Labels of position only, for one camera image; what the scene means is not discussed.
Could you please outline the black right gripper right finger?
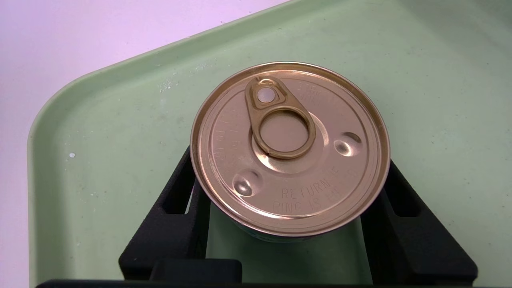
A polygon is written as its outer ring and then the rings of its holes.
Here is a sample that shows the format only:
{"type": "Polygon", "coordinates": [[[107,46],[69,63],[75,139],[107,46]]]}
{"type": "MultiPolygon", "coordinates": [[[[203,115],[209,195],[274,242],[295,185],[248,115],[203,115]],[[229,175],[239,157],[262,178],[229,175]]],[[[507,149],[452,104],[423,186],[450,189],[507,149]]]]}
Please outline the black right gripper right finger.
{"type": "Polygon", "coordinates": [[[361,223],[375,286],[473,286],[475,262],[394,163],[361,223]]]}

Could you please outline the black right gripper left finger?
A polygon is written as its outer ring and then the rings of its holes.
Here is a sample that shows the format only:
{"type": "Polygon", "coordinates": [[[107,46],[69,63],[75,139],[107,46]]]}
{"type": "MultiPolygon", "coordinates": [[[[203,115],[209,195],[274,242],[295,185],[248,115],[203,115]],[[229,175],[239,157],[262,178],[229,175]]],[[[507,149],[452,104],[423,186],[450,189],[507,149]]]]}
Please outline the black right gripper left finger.
{"type": "Polygon", "coordinates": [[[118,259],[124,279],[240,283],[240,261],[206,258],[210,205],[197,182],[190,150],[186,149],[118,259]]]}

